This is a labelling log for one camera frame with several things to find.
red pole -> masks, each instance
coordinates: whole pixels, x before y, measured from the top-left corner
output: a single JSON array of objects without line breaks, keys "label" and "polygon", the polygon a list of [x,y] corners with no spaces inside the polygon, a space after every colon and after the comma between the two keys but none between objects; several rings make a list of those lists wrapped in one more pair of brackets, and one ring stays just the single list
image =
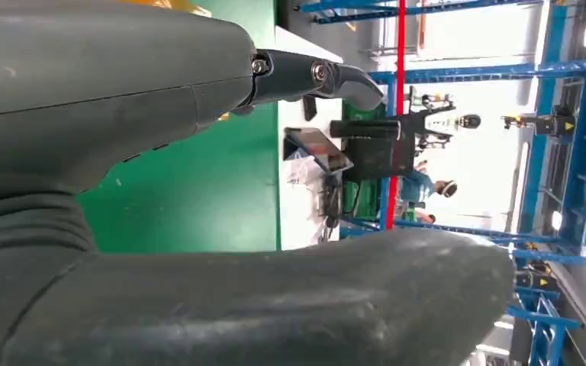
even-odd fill
[{"label": "red pole", "polygon": [[[397,72],[396,72],[396,114],[403,114],[405,81],[405,0],[398,1],[398,32],[397,32]],[[398,177],[390,178],[390,191],[388,194],[388,212],[385,220],[385,229],[391,230],[394,226],[394,208],[396,206],[396,190],[398,189]]]}]

blue shirt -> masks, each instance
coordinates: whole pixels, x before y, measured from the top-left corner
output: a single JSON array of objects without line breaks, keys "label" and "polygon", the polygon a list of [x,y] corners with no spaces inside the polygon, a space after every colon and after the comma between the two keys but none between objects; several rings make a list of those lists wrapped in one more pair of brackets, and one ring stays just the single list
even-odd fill
[{"label": "blue shirt", "polygon": [[407,177],[401,177],[403,185],[398,193],[399,198],[406,202],[425,202],[435,191],[434,183],[429,176],[413,170]]}]

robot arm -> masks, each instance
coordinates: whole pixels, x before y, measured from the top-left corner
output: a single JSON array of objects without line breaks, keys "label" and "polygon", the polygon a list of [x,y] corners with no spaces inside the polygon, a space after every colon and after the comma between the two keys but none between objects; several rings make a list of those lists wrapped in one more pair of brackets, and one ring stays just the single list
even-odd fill
[{"label": "robot arm", "polygon": [[232,23],[95,0],[0,7],[0,197],[92,188],[113,164],[228,111],[296,99],[382,98],[361,70],[256,50]]}]

factory floor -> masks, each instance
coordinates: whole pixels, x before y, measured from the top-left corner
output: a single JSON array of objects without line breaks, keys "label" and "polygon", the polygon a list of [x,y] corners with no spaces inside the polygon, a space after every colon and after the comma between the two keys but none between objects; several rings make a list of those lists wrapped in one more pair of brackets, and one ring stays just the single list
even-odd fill
[{"label": "factory floor", "polygon": [[[191,2],[213,18],[243,26],[257,47],[274,42],[273,0]],[[186,141],[116,165],[80,200],[101,250],[277,249],[276,116],[274,104],[263,105],[248,117],[231,116]]]}]

person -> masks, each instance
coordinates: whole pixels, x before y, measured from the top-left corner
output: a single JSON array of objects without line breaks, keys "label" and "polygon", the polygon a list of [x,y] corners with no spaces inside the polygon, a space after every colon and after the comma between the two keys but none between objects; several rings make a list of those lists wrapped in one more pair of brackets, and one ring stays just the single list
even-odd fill
[{"label": "person", "polygon": [[412,170],[408,175],[401,176],[402,184],[398,192],[398,197],[405,202],[417,204],[425,202],[427,199],[437,193],[444,197],[452,197],[457,192],[455,181],[435,181],[430,176]]},{"label": "person", "polygon": [[426,213],[421,209],[414,209],[414,216],[417,218],[417,221],[420,223],[435,223],[436,216],[431,213]]}]

